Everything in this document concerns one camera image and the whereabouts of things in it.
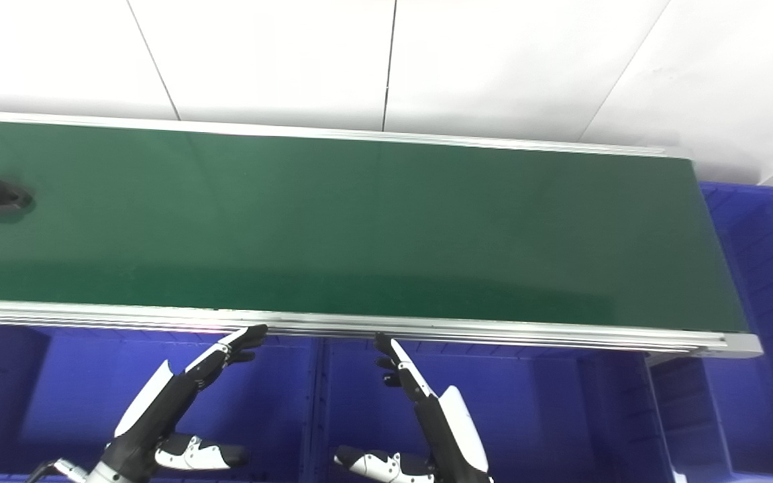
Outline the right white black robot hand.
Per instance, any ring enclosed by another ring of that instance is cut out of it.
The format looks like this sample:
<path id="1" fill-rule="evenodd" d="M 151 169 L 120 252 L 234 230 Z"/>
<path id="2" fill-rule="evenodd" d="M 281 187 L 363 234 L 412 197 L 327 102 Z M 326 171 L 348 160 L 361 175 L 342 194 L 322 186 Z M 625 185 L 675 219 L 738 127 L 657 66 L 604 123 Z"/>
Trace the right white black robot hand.
<path id="1" fill-rule="evenodd" d="M 350 473 L 377 482 L 492 482 L 487 455 L 460 389 L 438 395 L 398 340 L 375 333 L 376 361 L 386 370 L 387 387 L 402 388 L 411 401 L 429 447 L 427 458 L 338 446 L 332 461 Z"/>

